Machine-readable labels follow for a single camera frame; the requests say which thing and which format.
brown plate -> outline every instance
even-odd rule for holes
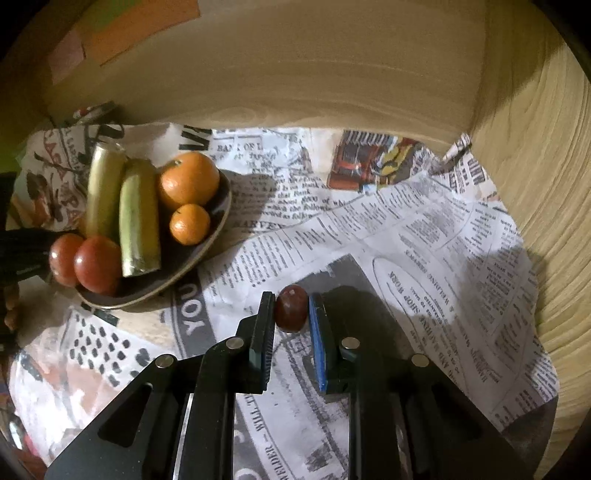
[[[230,182],[224,173],[220,171],[220,186],[215,197],[205,206],[212,223],[209,234],[203,242],[191,247],[185,247],[170,235],[168,222],[161,222],[162,267],[160,270],[139,277],[122,278],[115,297],[92,293],[82,286],[78,286],[78,293],[89,305],[107,310],[128,307],[153,297],[181,279],[183,275],[199,263],[222,231],[231,204],[232,191]]]

large orange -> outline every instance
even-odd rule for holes
[[[189,203],[173,213],[170,219],[170,233],[183,245],[197,245],[207,236],[210,222],[205,208]]]
[[[220,173],[212,159],[197,152],[183,153],[160,175],[158,194],[171,210],[182,205],[205,205],[220,185]]]

newspaper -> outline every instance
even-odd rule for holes
[[[233,205],[215,245],[222,253],[140,312],[92,309],[32,279],[21,286],[32,303],[39,298],[32,323],[50,327],[21,332],[11,394],[47,463],[157,355],[205,353],[235,334],[263,291],[294,282],[323,293],[339,314],[364,318],[359,335],[377,348],[426,353],[499,430],[557,395],[535,337],[531,263],[467,135],[438,158],[412,139],[342,129],[40,132],[15,188],[22,225],[76,225],[84,155],[97,141],[117,141],[157,167],[204,152],[229,177]],[[237,398],[235,478],[343,478],[348,402],[318,392],[307,327],[277,330],[273,358],[267,393]]]

corn cob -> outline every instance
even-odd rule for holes
[[[104,235],[115,242],[118,240],[119,191],[125,162],[125,152],[120,146],[96,146],[90,165],[86,198],[84,234],[87,237]]]
[[[149,160],[127,162],[119,201],[119,242],[124,277],[160,268],[156,171]]]

metal pin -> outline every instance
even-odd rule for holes
[[[165,353],[164,355],[160,355],[156,359],[156,366],[158,368],[168,368],[173,363],[174,363],[174,357],[172,355],[167,354],[167,353]]]
[[[421,353],[415,353],[410,361],[415,367],[424,368],[429,366],[429,358]]]
[[[226,340],[226,346],[230,350],[237,350],[239,348],[242,348],[243,345],[244,340],[242,340],[240,337],[230,337],[228,340]]]
[[[355,350],[361,345],[360,341],[355,337],[345,337],[340,341],[340,344],[347,350]]]

